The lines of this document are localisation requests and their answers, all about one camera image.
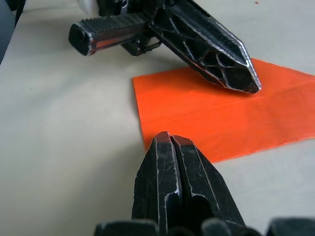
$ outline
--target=orange cloth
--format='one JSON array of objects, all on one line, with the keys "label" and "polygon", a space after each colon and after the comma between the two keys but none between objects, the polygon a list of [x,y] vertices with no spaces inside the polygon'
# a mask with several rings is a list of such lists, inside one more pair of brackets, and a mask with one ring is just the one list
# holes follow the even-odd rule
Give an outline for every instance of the orange cloth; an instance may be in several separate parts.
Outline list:
[{"label": "orange cloth", "polygon": [[253,59],[257,94],[212,85],[190,68],[133,79],[145,146],[169,131],[212,162],[315,137],[315,76]]}]

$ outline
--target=orange napkin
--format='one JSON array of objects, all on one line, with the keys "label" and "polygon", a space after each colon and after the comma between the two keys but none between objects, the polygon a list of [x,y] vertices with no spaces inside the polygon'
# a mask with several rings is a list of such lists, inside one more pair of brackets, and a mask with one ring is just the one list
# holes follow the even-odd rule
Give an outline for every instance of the orange napkin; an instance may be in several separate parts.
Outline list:
[{"label": "orange napkin", "polygon": [[145,146],[161,131],[218,162],[315,137],[315,76],[253,59],[257,94],[212,85],[190,68],[133,78]]}]

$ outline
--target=black mechanical part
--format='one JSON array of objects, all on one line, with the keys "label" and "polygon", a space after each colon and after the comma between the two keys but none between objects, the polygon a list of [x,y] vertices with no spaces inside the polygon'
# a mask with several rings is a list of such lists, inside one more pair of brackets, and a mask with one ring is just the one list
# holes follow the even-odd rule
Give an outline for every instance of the black mechanical part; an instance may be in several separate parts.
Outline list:
[{"label": "black mechanical part", "polygon": [[[122,44],[139,56],[164,43],[208,81],[248,93],[261,89],[243,43],[193,0],[98,0],[98,4],[103,18],[70,29],[70,43],[83,55]],[[135,14],[147,27],[129,24],[127,16]],[[111,27],[113,15],[120,22],[116,27]],[[84,43],[82,35],[88,35]],[[152,37],[160,42],[149,45]]]},{"label": "black mechanical part", "polygon": [[71,26],[69,41],[81,54],[90,56],[114,45],[137,41],[139,34],[149,32],[148,22],[143,13],[82,20]]},{"label": "black mechanical part", "polygon": [[[276,219],[267,236],[314,236],[315,220]],[[189,139],[155,136],[137,173],[132,220],[94,236],[261,236],[246,227],[220,173]]]},{"label": "black mechanical part", "polygon": [[135,180],[132,218],[157,222],[161,235],[173,227],[200,235],[202,222],[213,217],[232,230],[245,227],[222,176],[196,146],[158,134]]},{"label": "black mechanical part", "polygon": [[19,0],[6,0],[6,3],[10,7],[11,11],[16,11],[18,9]]}]

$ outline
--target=white table surface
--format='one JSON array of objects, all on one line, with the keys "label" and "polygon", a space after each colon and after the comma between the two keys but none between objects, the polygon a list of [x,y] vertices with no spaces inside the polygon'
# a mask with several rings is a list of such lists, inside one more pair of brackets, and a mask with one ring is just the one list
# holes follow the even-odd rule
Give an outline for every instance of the white table surface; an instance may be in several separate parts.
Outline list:
[{"label": "white table surface", "polygon": [[[131,78],[186,66],[164,46],[81,56],[67,36],[86,16],[61,2],[24,12],[0,66],[0,235],[91,236],[129,219],[145,154]],[[314,0],[197,2],[252,57],[315,73]],[[273,217],[315,214],[314,140],[215,166],[261,232]]]}]

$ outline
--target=table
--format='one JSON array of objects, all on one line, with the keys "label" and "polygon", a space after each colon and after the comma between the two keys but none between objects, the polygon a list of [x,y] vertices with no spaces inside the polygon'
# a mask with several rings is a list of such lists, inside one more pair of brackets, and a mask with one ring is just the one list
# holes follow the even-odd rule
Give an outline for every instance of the table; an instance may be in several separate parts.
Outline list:
[{"label": "table", "polygon": [[[315,73],[314,0],[197,2],[252,57]],[[0,235],[87,236],[97,222],[129,219],[145,154],[131,78],[186,66],[164,46],[81,56],[67,36],[86,16],[73,1],[53,3],[26,9],[0,66]],[[314,140],[215,167],[261,232],[274,217],[314,216]]]}]

